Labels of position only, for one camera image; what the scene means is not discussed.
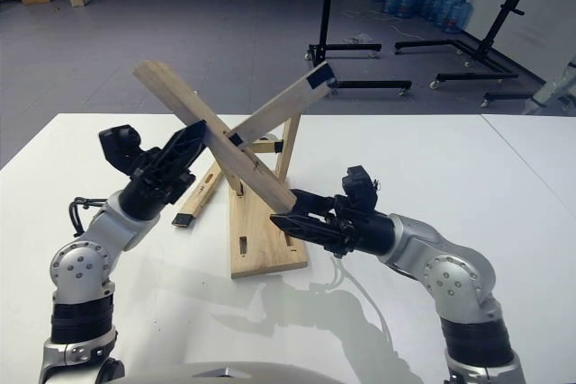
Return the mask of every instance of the white table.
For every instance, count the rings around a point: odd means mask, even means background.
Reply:
[[[233,126],[245,116],[222,118]],[[140,132],[146,148],[162,146],[182,126],[171,115],[60,114],[0,172],[0,382],[37,379],[50,334],[48,265],[73,232],[67,205],[127,183],[97,139],[98,131],[123,123]],[[204,152],[193,171],[202,175],[211,161]],[[302,118],[289,171],[294,187],[341,193],[346,168],[360,164],[382,183],[378,210],[430,222],[489,257],[528,382],[574,382],[576,219],[487,121]],[[346,256],[353,278],[335,289],[328,286],[332,258],[315,245],[308,246],[307,269],[232,281],[227,196],[220,188],[193,229],[170,225],[178,206],[167,208],[120,260],[112,275],[120,331],[113,356],[129,372],[262,361],[350,384],[443,382],[445,342],[432,299],[374,257]]]
[[[576,118],[483,117],[576,217]]]

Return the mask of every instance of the wooden plank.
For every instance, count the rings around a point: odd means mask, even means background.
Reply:
[[[138,65],[133,72],[139,81],[144,84],[150,92],[152,92],[164,105],[172,111],[178,119],[185,125],[192,125],[200,120],[193,112],[191,112],[182,98],[194,92],[180,79],[179,76],[174,74],[170,67],[164,63],[145,61]],[[172,87],[167,87],[167,83],[173,83]],[[222,172],[226,176],[230,187],[236,191],[238,195],[242,194],[242,182],[240,179],[226,167],[218,158],[216,161],[220,164]]]
[[[168,65],[146,61],[136,68],[134,75],[166,107],[171,109],[174,107],[175,113],[181,112],[188,120],[205,120],[207,130],[204,144],[223,166],[233,167],[234,173],[274,211],[285,213],[292,210],[296,202],[294,194],[250,149],[240,150],[226,137],[225,134],[229,132],[226,124],[200,99],[197,92],[193,92],[172,72]]]
[[[260,139],[252,143],[250,148],[255,153],[278,153],[276,150],[282,147],[282,141]],[[222,170],[218,163],[214,162],[203,179],[196,185],[180,211],[176,214],[172,225],[187,228],[194,219],[200,216],[206,203],[216,191],[222,178]]]
[[[308,265],[304,242],[270,222],[272,209],[254,191],[246,187],[239,197],[230,190],[229,202],[232,279]]]
[[[214,162],[175,216],[172,225],[188,227],[194,219],[198,218],[203,207],[216,191],[221,178],[222,170],[218,163]]]
[[[296,141],[301,116],[301,114],[296,114],[284,124],[282,153],[278,159],[276,159],[276,169],[274,170],[276,177],[278,177],[281,182],[286,180],[286,175],[288,174],[288,165],[290,165],[290,159],[292,158],[292,151],[294,149],[294,142]]]
[[[310,104],[328,95],[336,83],[334,73],[326,62],[287,87],[274,99],[260,107],[248,119],[230,131],[229,137],[238,135],[243,142],[252,143],[282,122],[304,111]]]
[[[254,153],[281,153],[284,148],[284,142],[281,139],[259,139],[250,145]]]

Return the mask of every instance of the robotic arm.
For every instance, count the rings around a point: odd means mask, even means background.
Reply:
[[[271,220],[288,235],[322,245],[336,257],[358,249],[419,281],[440,316],[450,371],[446,384],[525,383],[500,304],[491,294],[496,276],[490,262],[448,242],[424,222],[375,211],[377,182],[362,166],[347,172],[342,179],[346,196],[293,190],[292,212]]]
[[[128,125],[100,133],[106,159],[130,176],[128,185],[102,205],[86,232],[75,203],[76,239],[56,252],[50,277],[52,330],[44,344],[40,384],[56,374],[89,376],[91,382],[123,377],[121,362],[109,358],[117,337],[113,326],[114,283],[110,274],[121,252],[130,251],[156,225],[159,213],[194,182],[188,166],[204,149],[205,123],[179,130],[164,148],[140,148],[140,136]],[[73,378],[69,382],[79,382]]]

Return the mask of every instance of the wooden base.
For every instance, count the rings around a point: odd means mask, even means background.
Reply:
[[[232,279],[306,267],[304,242],[280,231],[270,220],[272,209],[243,186],[242,196],[229,189]]]

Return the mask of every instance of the black metal stand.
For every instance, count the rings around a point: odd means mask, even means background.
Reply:
[[[486,108],[493,101],[522,101],[530,99],[532,95],[529,92],[487,92],[480,106]]]
[[[436,75],[435,80],[430,83],[430,88],[436,89],[441,82],[444,81],[456,81],[456,80],[502,80],[504,78],[517,78],[518,74],[511,72],[506,67],[502,66],[500,63],[488,57],[494,39],[500,31],[502,24],[506,21],[509,13],[516,13],[518,15],[524,15],[523,11],[517,9],[518,2],[520,0],[506,0],[504,4],[500,6],[500,12],[494,23],[490,27],[490,30],[486,34],[486,37],[480,42],[478,47],[475,49],[472,46],[462,42],[461,40],[419,40],[419,41],[402,41],[396,42],[394,44],[395,54],[400,53],[400,50],[405,47],[429,47],[435,45],[452,45],[459,51],[467,54],[471,58],[471,62],[466,62],[464,65],[469,67],[473,61],[483,64],[491,73],[478,74],[474,72],[462,73],[462,74],[445,74],[439,73]]]
[[[357,51],[369,50],[380,51],[382,44],[328,44],[326,42],[328,37],[328,24],[330,20],[330,6],[332,0],[324,0],[322,5],[322,22],[320,25],[320,40],[318,44],[311,44],[306,52],[306,60],[311,60],[314,66],[319,65],[326,59],[327,51]],[[337,87],[340,89],[400,89],[400,95],[404,94],[412,86],[409,80],[401,81],[338,81]]]

